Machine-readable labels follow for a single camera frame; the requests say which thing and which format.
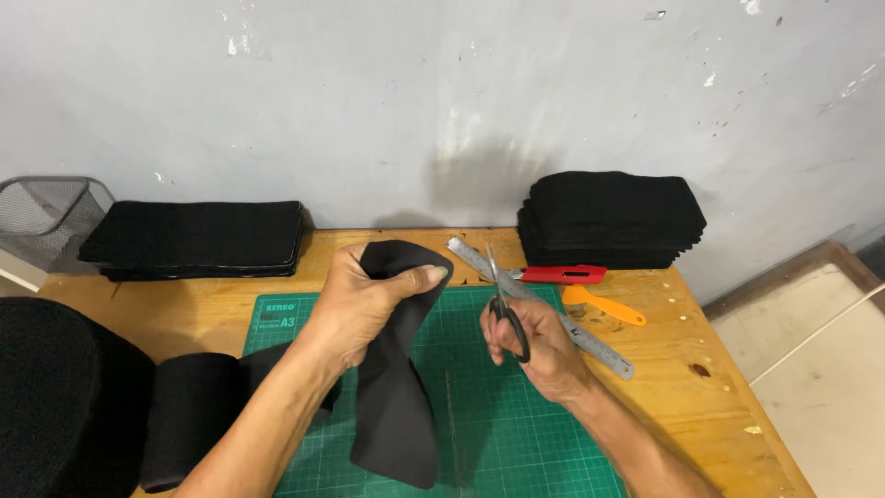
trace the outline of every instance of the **scissors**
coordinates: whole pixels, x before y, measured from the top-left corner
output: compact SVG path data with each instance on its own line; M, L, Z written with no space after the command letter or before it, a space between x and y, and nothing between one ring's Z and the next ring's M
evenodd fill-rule
M501 275L498 273L497 263L495 263L492 244L486 244L486 253L489 255L489 264L492 267L492 280L495 281L495 297L489 301L489 308L495 312L495 318L499 322L504 318L510 321L513 331L516 332L516 339L519 340L519 345L522 347L522 356L513 352L511 354L518 362L528 363L531 352L528 350L526 332L522 329L522 323L519 321L519 317L516 316L516 312L512 308L507 307L507 302L504 300L504 293L501 291Z

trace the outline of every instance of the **green cutting mat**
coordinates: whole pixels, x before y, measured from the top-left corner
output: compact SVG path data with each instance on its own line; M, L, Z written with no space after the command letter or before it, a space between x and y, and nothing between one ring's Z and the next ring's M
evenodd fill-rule
M563 311L555 285L528 285ZM350 463L357 372L344 374L333 415L308 432L275 496L625 498L623 484L580 424L546 401L507 358L489 359L479 316L492 287L447 288L415 337L415 362L434 412L440 462L424 491ZM243 354L292 340L318 294L258 296Z

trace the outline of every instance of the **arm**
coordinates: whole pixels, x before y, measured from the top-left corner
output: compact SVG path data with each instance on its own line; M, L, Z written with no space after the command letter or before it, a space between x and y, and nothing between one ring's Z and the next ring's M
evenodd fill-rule
M359 267L365 248L335 252L311 317L177 498L270 496L319 404L346 369L363 361L396 304L433 289L448 273L427 265L370 280Z
M549 401L561 403L587 429L638 498L721 498L700 474L657 442L639 419L605 388L584 364L552 307L508 298L526 331L532 359L521 363L526 376ZM522 354L507 321L489 307L480 319L489 355L496 365L504 350Z

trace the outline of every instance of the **hand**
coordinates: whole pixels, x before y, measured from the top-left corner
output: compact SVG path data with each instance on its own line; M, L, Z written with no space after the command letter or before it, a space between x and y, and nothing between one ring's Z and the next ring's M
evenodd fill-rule
M598 382L568 338L555 309L532 300L509 296L504 299L519 317L531 350L531 360L519 365L544 398L566 404L580 398ZM504 362L504 350L522 355L522 346L510 322L499 322L489 305L482 310L480 325L495 365Z
M298 334L300 344L341 362L342 370L359 365L366 347L387 323L400 300L428 292L448 275L445 267L425 265L387 280L372 280L359 266L366 244L335 251L326 284L311 317Z

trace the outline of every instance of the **red utility knife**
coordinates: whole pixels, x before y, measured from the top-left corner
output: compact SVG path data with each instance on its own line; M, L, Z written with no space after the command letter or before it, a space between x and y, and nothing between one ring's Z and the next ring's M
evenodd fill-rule
M510 277L523 284L599 284L605 268L592 265L572 267L528 267L509 270Z

